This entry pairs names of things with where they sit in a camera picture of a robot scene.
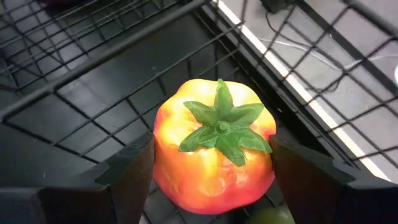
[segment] green object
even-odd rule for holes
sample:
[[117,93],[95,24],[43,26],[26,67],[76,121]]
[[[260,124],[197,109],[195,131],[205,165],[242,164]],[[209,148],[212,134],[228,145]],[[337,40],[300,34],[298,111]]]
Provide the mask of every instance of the green object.
[[246,224],[294,224],[294,219],[289,209],[281,206],[256,212]]
[[249,127],[261,114],[264,105],[253,103],[235,107],[223,80],[218,80],[214,106],[197,101],[186,101],[184,105],[203,126],[188,135],[181,142],[178,151],[193,152],[198,147],[217,147],[238,167],[245,165],[241,146],[272,152],[268,142]]

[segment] green fruit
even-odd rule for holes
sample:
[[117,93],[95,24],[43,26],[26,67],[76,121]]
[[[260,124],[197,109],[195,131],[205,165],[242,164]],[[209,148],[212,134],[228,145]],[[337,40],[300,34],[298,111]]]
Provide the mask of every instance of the green fruit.
[[293,216],[285,206],[256,212],[246,224],[294,224]]

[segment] black wire rack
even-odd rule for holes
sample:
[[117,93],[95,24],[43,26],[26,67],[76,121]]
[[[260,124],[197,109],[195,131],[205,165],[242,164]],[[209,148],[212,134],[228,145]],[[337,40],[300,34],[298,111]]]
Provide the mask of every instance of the black wire rack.
[[[394,106],[398,99],[398,88],[397,83],[394,81],[393,75],[388,75],[386,72],[383,72],[382,70],[386,71],[386,69],[377,66],[373,60],[378,54],[381,54],[383,50],[393,47],[393,45],[397,42],[398,29],[359,1],[346,0],[343,2],[344,4],[341,5],[341,11],[336,14],[337,16],[330,22],[327,22],[305,1],[297,1],[295,5],[287,10],[287,15],[281,22],[281,25],[278,27],[278,29],[271,27],[271,29],[275,32],[275,36],[267,45],[267,51],[264,52],[262,56],[270,51],[287,67],[288,73],[283,74],[283,76],[279,78],[278,86],[286,83],[290,76],[294,76],[305,87],[305,89],[308,90],[308,92],[311,94],[311,98],[305,100],[305,102],[302,103],[302,106],[309,106],[315,101],[321,102],[322,106],[328,108],[327,112],[334,114],[333,118],[339,120],[339,122],[336,122],[336,124],[333,126],[327,124],[325,125],[325,123],[323,123],[323,128],[326,130],[324,132],[325,134],[335,135],[336,130],[345,128],[352,129],[352,133],[355,133],[352,134],[352,139],[358,142],[360,147],[369,149],[369,153],[365,152],[363,155],[359,156],[357,154],[353,154],[352,149],[347,149],[345,146],[343,146],[344,152],[342,155],[347,163],[358,167],[358,164],[360,164],[358,161],[361,159],[378,157],[381,155],[383,158],[379,158],[382,162],[379,162],[377,165],[382,163],[390,164],[391,166],[389,165],[389,167],[385,168],[384,170],[389,171],[389,174],[391,175],[392,172],[396,172],[396,169],[398,168],[396,157],[398,143],[394,138],[394,134],[390,134],[386,126],[386,129],[382,129],[382,124],[379,123],[383,120],[386,121],[386,123],[398,123],[398,111],[396,106]],[[322,30],[320,35],[314,37],[305,34],[304,31],[302,31],[302,29],[297,25],[297,23],[295,24],[295,22],[292,20],[292,15],[297,11],[311,18],[315,26]],[[271,26],[268,14],[266,14],[266,17],[268,25]],[[367,28],[366,32],[381,33],[380,39],[377,40],[376,43],[372,43],[371,46],[368,46],[370,50],[365,54],[362,53],[363,51],[360,51],[357,47],[355,47],[355,45],[346,37],[344,37],[341,31],[339,31],[339,23],[351,22],[349,19],[345,20],[346,17],[356,17],[357,20],[361,20],[362,23],[357,24],[356,29],[358,30],[364,29],[364,26],[362,25],[366,24],[369,26],[365,27]],[[286,35],[283,34],[283,31],[287,29],[300,37],[305,44],[286,37]],[[336,56],[333,56],[333,54],[323,50],[321,42],[327,37],[329,37],[333,43],[336,44],[336,48],[341,48],[354,60],[349,67],[344,66],[340,58],[337,58]],[[297,60],[289,61],[285,56],[282,56],[278,50],[275,49],[275,44],[277,44],[276,40],[279,38],[288,40],[294,44],[303,45],[306,48],[306,51]],[[325,77],[325,80],[327,81],[321,84],[321,86],[323,86],[321,88],[316,84],[314,85],[313,82],[308,79],[308,76],[306,76],[305,73],[299,69],[300,66],[305,68],[304,66],[308,67],[311,65],[308,62],[306,63],[306,60],[311,57],[313,53],[321,55],[339,70],[337,75],[326,73],[325,76],[328,75],[329,77],[333,78]],[[360,73],[358,75],[359,68],[365,70],[366,72]],[[335,97],[333,96],[333,93],[336,93],[339,90],[340,93],[342,90],[344,92],[344,88],[347,88],[347,86],[340,87],[342,82],[351,82],[352,85],[350,85],[349,88],[357,88],[360,90],[359,93],[366,95],[365,98],[374,100],[374,103],[372,103],[371,106],[357,110],[356,113],[347,115],[348,113],[343,111],[344,107],[341,107],[341,104],[339,105],[339,103],[336,102],[336,99],[333,99],[333,97]],[[349,94],[350,92],[346,91],[340,95],[340,101],[344,102],[344,97],[352,98],[358,101],[364,100],[360,96],[355,95],[358,94],[358,91],[351,92],[351,96],[349,96]],[[365,122],[369,125],[367,127],[370,129],[379,127],[379,129],[377,129],[379,132],[369,132],[363,127],[363,125],[361,127],[361,125],[358,124],[359,120],[365,120]],[[390,138],[387,139],[388,143],[384,144],[385,142],[377,140],[383,136],[390,136]]]
[[[397,108],[392,105],[397,102],[397,87],[369,60],[397,40],[398,31],[393,25],[354,0],[345,1],[345,7],[332,22],[324,20],[304,1],[297,1],[285,10],[287,15],[281,26],[274,28],[267,50],[261,52],[243,31],[248,1],[242,0],[239,22],[232,21],[219,4],[206,0],[87,0],[53,8],[36,1],[1,1],[0,142],[4,158],[9,161],[2,161],[2,166],[9,169],[19,161],[15,158],[26,153],[20,163],[16,162],[20,168],[14,172],[21,180],[13,181],[24,185],[62,182],[64,175],[75,175],[99,164],[135,138],[151,132],[159,106],[191,78],[245,83],[275,116],[279,134],[288,130],[293,133],[289,137],[300,144],[364,170],[368,167],[358,161],[382,156],[396,172],[397,159],[390,153],[398,149],[397,141],[382,147],[374,136],[356,125],[357,120],[381,108],[388,113],[384,118],[391,119],[387,122],[398,122]],[[317,39],[304,34],[291,21],[295,11],[304,12],[322,29]],[[372,23],[387,39],[363,55],[335,29],[349,12]],[[205,34],[195,27],[205,30]],[[275,49],[276,41],[286,38],[286,27],[307,43],[306,51],[295,63]],[[318,47],[328,34],[357,60],[349,69]],[[161,41],[163,36],[168,37],[167,44]],[[269,52],[288,73],[282,74],[268,60]],[[341,70],[322,88],[298,71],[312,52]],[[381,98],[368,83],[352,75],[358,67],[364,67],[391,97]],[[303,99],[289,77],[299,80],[312,97]],[[328,94],[338,91],[345,79],[355,83],[376,104],[354,116],[342,113]],[[311,107],[319,99],[342,122],[330,127]],[[369,123],[379,122],[366,119]],[[375,151],[362,156],[354,154],[336,133],[347,126]],[[43,159],[43,167],[35,166],[34,161],[43,157],[52,162],[46,164]],[[30,177],[21,175],[28,171]],[[244,220],[257,207],[282,205],[278,191],[273,186],[260,201],[233,211],[234,215],[201,216],[177,208],[153,182],[143,219],[151,224],[231,223],[231,219]]]

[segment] plastic fruit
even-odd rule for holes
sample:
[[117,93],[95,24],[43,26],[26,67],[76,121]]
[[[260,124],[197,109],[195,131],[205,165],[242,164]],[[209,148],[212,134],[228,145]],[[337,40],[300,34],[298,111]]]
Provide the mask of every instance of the plastic fruit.
[[154,179],[175,204],[219,214],[258,200],[274,180],[275,121],[248,86],[190,80],[158,110]]

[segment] artificial tomato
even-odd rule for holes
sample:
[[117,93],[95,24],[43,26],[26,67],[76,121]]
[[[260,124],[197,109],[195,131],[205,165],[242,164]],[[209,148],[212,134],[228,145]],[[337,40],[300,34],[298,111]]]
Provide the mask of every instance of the artificial tomato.
[[219,214],[258,200],[274,180],[275,121],[248,86],[189,80],[158,110],[154,179],[179,207]]

